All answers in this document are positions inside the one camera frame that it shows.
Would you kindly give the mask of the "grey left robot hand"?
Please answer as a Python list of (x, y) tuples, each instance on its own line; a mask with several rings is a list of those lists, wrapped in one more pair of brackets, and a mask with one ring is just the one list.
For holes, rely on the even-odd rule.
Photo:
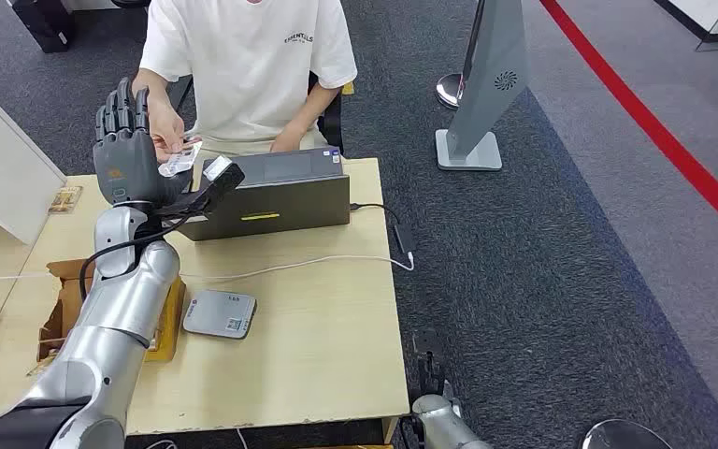
[(103, 197), (112, 205), (165, 207), (187, 192), (193, 182), (190, 170), (172, 177), (159, 172), (150, 134), (148, 93), (144, 88), (132, 94), (131, 81), (123, 78), (95, 114), (95, 173)]

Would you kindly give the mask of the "dark right robot hand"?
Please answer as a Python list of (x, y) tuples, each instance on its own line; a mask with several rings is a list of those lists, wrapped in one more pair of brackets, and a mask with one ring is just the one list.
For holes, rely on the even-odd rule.
[(413, 335), (414, 353), (417, 359), (418, 397), (442, 395), (445, 374), (441, 365), (443, 347), (433, 329), (418, 330)]

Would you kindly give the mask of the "person's left hand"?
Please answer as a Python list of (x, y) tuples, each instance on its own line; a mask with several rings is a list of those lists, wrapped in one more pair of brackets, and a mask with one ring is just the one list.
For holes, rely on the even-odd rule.
[(285, 126), (270, 146), (271, 152), (291, 152), (300, 149), (301, 140), (307, 133), (306, 128)]

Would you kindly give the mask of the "person's right hand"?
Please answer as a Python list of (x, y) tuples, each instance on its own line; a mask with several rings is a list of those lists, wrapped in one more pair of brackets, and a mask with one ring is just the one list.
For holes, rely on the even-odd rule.
[(159, 164), (167, 162), (173, 155), (192, 149), (201, 141), (195, 137), (186, 141), (183, 120), (163, 98), (151, 97), (148, 101), (150, 135)]

